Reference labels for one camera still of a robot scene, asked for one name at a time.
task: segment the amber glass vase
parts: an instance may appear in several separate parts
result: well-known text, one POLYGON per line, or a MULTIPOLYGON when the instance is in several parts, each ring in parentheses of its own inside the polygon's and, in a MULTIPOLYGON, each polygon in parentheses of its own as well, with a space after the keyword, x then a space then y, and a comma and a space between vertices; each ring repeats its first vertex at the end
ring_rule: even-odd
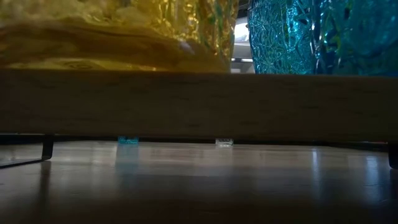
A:
POLYGON ((228 72, 238 0, 0 0, 0 67, 228 72))

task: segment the wooden board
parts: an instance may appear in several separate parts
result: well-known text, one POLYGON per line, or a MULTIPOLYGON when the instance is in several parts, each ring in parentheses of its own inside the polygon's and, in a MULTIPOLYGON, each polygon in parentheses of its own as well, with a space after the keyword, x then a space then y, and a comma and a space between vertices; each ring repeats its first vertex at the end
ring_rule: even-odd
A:
POLYGON ((398 78, 0 72, 0 133, 398 141, 398 78))

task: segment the small clear object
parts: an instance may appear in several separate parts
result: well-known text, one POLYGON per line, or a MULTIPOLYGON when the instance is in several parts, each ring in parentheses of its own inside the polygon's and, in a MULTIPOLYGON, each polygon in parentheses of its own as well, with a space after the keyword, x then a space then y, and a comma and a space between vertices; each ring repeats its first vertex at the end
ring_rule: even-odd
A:
POLYGON ((216 146, 231 147, 234 145, 234 139, 216 139, 216 146))
POLYGON ((119 144, 138 144, 139 138, 138 137, 133 137, 129 138, 126 136, 119 136, 118 137, 118 143, 119 144))

